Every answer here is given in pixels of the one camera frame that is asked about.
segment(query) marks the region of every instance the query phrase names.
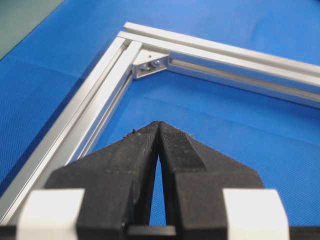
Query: screw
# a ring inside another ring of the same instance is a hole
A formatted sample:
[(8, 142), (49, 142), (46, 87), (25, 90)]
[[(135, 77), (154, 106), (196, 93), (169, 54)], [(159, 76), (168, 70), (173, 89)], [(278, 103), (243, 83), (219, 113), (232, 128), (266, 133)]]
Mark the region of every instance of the screw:
[(149, 71), (151, 69), (148, 63), (142, 64), (139, 68), (143, 71)]
[(151, 62), (151, 65), (155, 68), (158, 68), (160, 66), (160, 61), (159, 60), (154, 60)]

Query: blue textured mat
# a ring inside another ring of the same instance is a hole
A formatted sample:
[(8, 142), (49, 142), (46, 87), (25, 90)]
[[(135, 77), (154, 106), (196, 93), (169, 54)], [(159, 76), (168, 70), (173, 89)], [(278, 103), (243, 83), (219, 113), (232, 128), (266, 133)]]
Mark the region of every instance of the blue textured mat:
[[(318, 0), (65, 0), (0, 61), (0, 195), (126, 21), (320, 65), (319, 11)], [(257, 168), (268, 187), (280, 173), (274, 170), (270, 177), (263, 170), (292, 156), (289, 167), (279, 169), (283, 178), (294, 178), (285, 187), (288, 193), (302, 191), (304, 202), (290, 202), (281, 190), (290, 223), (319, 224), (315, 205), (320, 193), (313, 196), (311, 191), (319, 177), (318, 110), (212, 83), (194, 84), (173, 73), (137, 81), (129, 94), (128, 106), (121, 105), (99, 147), (151, 120), (167, 120)], [(154, 203), (154, 212), (161, 209)], [(151, 221), (163, 223), (157, 219), (153, 216)]]

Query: blue fabric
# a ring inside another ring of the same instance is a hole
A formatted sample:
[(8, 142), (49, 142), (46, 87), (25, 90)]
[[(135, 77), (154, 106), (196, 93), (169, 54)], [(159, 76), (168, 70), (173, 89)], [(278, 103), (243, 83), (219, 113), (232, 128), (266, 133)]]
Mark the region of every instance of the blue fabric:
[[(319, 11), (318, 0), (65, 0), (0, 61), (0, 195), (126, 21), (320, 65)], [(319, 224), (318, 110), (173, 73), (136, 81), (125, 99), (99, 148), (167, 120), (282, 184), (291, 224)], [(276, 163), (281, 180), (265, 170)]]

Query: aluminum frame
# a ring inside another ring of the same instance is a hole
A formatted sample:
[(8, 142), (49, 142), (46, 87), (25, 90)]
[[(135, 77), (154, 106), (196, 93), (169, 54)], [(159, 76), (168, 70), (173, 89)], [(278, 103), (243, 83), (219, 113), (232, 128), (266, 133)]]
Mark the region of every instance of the aluminum frame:
[(167, 56), (146, 75), (167, 69), (320, 108), (320, 66), (130, 22), (124, 28), (0, 198), (0, 225), (16, 223), (28, 193), (53, 170), (91, 152), (143, 63), (133, 64), (141, 51)]

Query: black plastic part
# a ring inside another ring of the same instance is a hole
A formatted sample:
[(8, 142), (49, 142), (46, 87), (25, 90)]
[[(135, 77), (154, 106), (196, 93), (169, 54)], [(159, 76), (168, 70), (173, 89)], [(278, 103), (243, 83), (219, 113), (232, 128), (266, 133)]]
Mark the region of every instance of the black plastic part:
[(79, 239), (120, 240), (128, 224), (149, 224), (158, 159), (158, 122), (55, 170), (47, 189), (84, 188), (77, 219)]
[[(160, 156), (167, 226), (148, 226)], [(122, 140), (57, 169), (47, 189), (84, 188), (80, 240), (226, 240), (223, 188), (264, 188), (257, 172), (154, 121)], [(15, 239), (0, 227), (0, 239)], [(320, 227), (291, 227), (291, 240), (320, 239)]]
[(226, 240), (222, 189), (264, 188), (257, 172), (165, 122), (159, 145), (167, 224), (184, 240)]

